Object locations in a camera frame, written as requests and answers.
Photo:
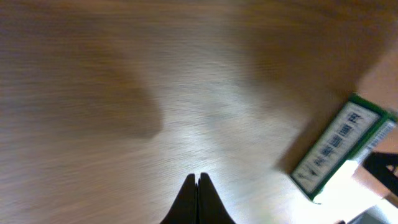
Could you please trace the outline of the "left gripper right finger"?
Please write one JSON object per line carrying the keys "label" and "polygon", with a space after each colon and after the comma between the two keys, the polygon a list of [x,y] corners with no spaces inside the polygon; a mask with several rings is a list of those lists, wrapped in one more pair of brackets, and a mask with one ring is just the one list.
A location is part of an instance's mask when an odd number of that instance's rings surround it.
{"label": "left gripper right finger", "polygon": [[199,224],[235,224],[220,196],[213,185],[210,176],[202,172],[198,180],[198,210]]}

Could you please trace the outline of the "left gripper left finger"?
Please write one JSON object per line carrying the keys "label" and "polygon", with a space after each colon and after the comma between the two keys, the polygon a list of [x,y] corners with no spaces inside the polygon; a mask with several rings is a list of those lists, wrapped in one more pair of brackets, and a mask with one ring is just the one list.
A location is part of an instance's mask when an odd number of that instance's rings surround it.
{"label": "left gripper left finger", "polygon": [[195,175],[188,174],[171,208],[160,224],[196,224],[197,197]]}

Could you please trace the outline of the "green white gum pack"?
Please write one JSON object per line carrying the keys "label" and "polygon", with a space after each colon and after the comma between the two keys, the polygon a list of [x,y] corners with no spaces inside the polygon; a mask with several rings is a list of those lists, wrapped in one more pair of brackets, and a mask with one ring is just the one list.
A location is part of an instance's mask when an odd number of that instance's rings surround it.
{"label": "green white gum pack", "polygon": [[397,126],[397,113],[352,94],[315,144],[290,173],[303,194],[316,202],[329,181],[342,171],[347,176]]}

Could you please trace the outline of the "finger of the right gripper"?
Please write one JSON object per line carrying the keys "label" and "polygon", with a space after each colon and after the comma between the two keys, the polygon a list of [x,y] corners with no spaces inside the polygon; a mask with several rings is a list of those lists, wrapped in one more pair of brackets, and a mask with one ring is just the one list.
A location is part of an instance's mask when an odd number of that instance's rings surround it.
{"label": "finger of the right gripper", "polygon": [[363,167],[397,196],[397,154],[372,152]]}

